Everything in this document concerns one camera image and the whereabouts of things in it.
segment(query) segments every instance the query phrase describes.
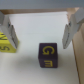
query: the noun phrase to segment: yellow block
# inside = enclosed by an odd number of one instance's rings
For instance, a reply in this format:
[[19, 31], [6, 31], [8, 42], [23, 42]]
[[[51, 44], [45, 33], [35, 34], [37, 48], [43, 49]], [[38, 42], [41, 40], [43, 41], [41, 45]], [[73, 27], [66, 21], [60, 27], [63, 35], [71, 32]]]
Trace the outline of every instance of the yellow block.
[[15, 49], [7, 39], [7, 37], [0, 32], [0, 51], [1, 52], [9, 52], [15, 53], [17, 49]]

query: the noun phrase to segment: letter block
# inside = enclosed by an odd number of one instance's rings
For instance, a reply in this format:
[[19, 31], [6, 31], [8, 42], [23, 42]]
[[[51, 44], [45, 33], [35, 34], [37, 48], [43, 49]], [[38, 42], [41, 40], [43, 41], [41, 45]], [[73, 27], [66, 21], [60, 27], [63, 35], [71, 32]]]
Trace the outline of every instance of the letter block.
[[57, 43], [40, 43], [38, 59], [42, 68], [57, 68]]
[[0, 52], [9, 52], [15, 53], [17, 49], [15, 49], [7, 39], [7, 37], [0, 32]]

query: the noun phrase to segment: yellow letter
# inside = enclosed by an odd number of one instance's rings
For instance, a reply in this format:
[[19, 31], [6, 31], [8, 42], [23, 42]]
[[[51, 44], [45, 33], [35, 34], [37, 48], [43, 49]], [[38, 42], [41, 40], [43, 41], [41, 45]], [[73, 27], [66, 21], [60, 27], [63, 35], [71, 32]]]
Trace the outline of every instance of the yellow letter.
[[53, 63], [50, 60], [45, 60], [45, 67], [53, 67]]

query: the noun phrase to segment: tabletop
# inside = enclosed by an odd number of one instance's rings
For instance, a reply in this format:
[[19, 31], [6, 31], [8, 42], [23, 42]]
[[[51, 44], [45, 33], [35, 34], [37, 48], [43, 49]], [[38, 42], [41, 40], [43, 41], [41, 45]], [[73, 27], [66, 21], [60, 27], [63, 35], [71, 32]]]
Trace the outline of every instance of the tabletop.
[[[72, 42], [63, 49], [67, 12], [9, 15], [20, 41], [16, 53], [0, 52], [0, 84], [79, 84]], [[58, 68], [41, 68], [39, 43], [57, 43]]]

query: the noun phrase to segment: dark purple cube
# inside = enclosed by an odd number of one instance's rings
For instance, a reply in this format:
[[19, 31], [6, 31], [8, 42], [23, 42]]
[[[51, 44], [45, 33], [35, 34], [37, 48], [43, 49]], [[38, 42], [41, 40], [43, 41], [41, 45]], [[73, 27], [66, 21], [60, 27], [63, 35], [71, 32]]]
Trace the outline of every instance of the dark purple cube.
[[42, 68], [57, 68], [57, 43], [40, 43], [38, 59]]

